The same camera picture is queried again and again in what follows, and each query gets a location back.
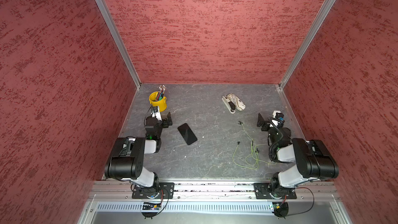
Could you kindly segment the black smartphone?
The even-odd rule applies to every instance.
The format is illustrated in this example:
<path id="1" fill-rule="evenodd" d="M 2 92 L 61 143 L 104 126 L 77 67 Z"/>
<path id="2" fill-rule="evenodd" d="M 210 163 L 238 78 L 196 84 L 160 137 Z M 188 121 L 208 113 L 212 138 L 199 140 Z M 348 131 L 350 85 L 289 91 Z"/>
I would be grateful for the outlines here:
<path id="1" fill-rule="evenodd" d="M 192 145 L 198 140 L 187 123 L 180 125 L 177 129 L 187 145 Z"/>

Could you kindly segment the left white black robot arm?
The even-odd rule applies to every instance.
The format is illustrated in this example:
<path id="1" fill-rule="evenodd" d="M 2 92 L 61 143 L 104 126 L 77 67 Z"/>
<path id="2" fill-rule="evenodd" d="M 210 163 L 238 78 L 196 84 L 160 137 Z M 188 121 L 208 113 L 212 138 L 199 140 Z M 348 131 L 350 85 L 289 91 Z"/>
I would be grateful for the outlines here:
<path id="1" fill-rule="evenodd" d="M 156 173 L 147 170 L 144 155 L 160 151 L 162 131 L 172 124 L 170 113 L 152 113 L 145 119 L 145 137 L 117 138 L 105 165 L 105 178 L 129 182 L 132 199 L 171 199 L 175 184 L 162 183 Z"/>

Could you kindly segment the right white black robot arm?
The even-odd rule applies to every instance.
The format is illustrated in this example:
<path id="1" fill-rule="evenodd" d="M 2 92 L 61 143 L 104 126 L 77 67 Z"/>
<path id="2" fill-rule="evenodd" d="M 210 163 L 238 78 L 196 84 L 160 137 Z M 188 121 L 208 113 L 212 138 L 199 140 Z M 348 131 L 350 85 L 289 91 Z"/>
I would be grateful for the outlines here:
<path id="1" fill-rule="evenodd" d="M 275 163 L 292 163 L 285 171 L 276 172 L 268 183 L 255 183 L 257 199 L 296 199 L 299 185 L 337 178 L 339 166 L 321 140 L 292 138 L 284 127 L 284 114 L 273 112 L 267 119 L 258 115 L 257 126 L 268 133 L 268 156 Z"/>

